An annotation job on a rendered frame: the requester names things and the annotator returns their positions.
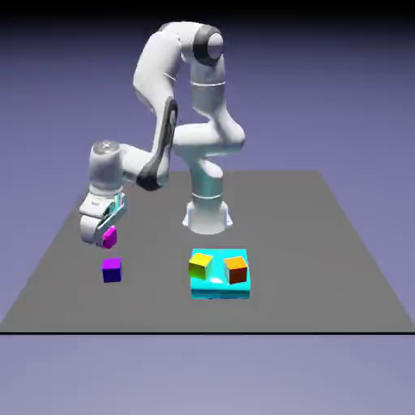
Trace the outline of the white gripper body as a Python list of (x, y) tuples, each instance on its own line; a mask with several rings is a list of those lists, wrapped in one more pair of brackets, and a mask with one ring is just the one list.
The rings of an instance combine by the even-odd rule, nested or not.
[(97, 246), (104, 245), (104, 235), (126, 212), (126, 194), (112, 198), (87, 193), (79, 207), (81, 239)]

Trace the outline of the small magenta cube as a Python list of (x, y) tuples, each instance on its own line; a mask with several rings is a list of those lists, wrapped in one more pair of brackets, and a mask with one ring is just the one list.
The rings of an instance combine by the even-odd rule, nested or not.
[(101, 245), (105, 249), (111, 249), (117, 244), (118, 235), (115, 225), (110, 226), (102, 235)]

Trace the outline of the small purple cube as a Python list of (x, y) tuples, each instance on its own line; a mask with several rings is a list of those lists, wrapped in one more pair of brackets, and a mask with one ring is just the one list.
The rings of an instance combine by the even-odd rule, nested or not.
[(116, 283), (122, 280), (122, 259), (108, 258), (104, 259), (101, 266), (103, 281)]

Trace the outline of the small yellow cube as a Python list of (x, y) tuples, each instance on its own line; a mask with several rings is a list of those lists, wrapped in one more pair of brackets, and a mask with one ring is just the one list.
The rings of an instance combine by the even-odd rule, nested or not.
[(199, 252), (193, 254), (188, 262), (189, 277), (206, 280), (212, 268), (212, 261), (212, 255), (206, 255)]

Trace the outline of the small orange cube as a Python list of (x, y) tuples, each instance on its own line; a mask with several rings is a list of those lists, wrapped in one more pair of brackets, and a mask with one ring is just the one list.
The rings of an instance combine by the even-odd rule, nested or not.
[(225, 276), (230, 285), (245, 283), (247, 281), (247, 264), (242, 256), (224, 259)]

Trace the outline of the large cyan box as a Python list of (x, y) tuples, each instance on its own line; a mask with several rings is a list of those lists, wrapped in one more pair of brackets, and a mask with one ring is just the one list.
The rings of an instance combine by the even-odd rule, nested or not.
[[(190, 295), (192, 299), (247, 299), (250, 297), (250, 268), (247, 251), (243, 248), (205, 248), (193, 249), (195, 253), (212, 255), (212, 268), (206, 280), (190, 278)], [(230, 285), (225, 276), (224, 259), (242, 256), (247, 264), (247, 281)]]

